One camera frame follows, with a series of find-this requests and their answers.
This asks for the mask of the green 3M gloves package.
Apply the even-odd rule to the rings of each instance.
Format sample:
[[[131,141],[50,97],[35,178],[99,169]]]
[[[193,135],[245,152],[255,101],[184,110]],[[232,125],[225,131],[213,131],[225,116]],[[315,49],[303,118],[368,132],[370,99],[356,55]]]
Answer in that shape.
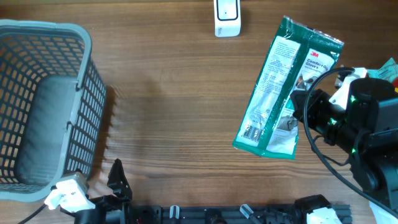
[[[290,94],[305,93],[331,70],[344,43],[284,17],[256,80],[233,147],[260,157],[294,159],[298,121]]]

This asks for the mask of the teal wet wipes pack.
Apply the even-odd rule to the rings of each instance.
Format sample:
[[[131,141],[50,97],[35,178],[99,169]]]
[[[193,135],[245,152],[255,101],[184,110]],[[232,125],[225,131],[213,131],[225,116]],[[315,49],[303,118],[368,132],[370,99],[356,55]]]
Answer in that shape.
[[[367,73],[371,78],[379,78],[392,83],[397,79],[397,63],[391,57],[380,69],[367,69]]]

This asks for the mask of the red chili sauce bottle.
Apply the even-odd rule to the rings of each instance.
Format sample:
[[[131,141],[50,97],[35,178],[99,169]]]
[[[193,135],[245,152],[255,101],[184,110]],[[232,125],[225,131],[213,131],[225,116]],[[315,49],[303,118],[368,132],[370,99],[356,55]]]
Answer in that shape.
[[[394,81],[392,82],[395,91],[398,92],[398,78],[395,78]]]

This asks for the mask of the white barcode scanner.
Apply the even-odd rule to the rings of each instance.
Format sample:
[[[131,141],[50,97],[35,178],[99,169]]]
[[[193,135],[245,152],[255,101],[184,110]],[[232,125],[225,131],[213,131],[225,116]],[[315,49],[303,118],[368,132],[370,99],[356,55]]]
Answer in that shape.
[[[215,36],[236,37],[241,31],[241,1],[214,0]]]

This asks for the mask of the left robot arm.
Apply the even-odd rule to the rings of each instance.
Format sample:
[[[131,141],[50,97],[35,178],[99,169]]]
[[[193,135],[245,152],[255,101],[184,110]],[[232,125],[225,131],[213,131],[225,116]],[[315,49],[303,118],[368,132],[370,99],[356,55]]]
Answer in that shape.
[[[89,199],[95,208],[76,212],[74,223],[132,223],[131,201],[132,190],[124,174],[120,159],[116,159],[108,175],[107,187],[113,193]]]

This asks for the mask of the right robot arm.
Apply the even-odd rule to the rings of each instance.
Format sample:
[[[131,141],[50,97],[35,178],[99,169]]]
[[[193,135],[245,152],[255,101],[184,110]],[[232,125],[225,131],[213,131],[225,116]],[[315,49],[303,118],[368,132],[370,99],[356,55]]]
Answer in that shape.
[[[305,129],[348,154],[356,185],[369,200],[378,223],[397,223],[397,92],[377,78],[349,84],[346,107],[331,103],[323,90],[293,91],[294,117]]]

